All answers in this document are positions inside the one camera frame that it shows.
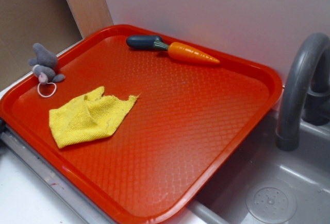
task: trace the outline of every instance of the gray sink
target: gray sink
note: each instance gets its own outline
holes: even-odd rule
[[[330,223],[330,132],[302,122],[299,147],[287,152],[275,146],[276,123],[271,111],[198,193],[204,219]]]

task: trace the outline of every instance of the sink drain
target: sink drain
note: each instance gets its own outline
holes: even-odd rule
[[[288,221],[296,211],[297,203],[292,191],[277,182],[262,182],[249,190],[246,196],[249,212],[268,224]]]

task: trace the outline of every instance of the toy cucumber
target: toy cucumber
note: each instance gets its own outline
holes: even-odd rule
[[[155,41],[163,41],[159,35],[132,35],[126,39],[126,44],[133,49],[153,50]]]

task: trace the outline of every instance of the gray faucet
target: gray faucet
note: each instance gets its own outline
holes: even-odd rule
[[[301,117],[314,125],[330,120],[322,111],[329,106],[329,74],[330,39],[314,33],[301,45],[288,75],[276,128],[279,149],[298,147]]]

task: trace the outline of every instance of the yellow cloth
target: yellow cloth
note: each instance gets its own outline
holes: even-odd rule
[[[59,148],[113,135],[138,98],[130,95],[123,101],[102,96],[104,90],[99,87],[49,111],[49,126]]]

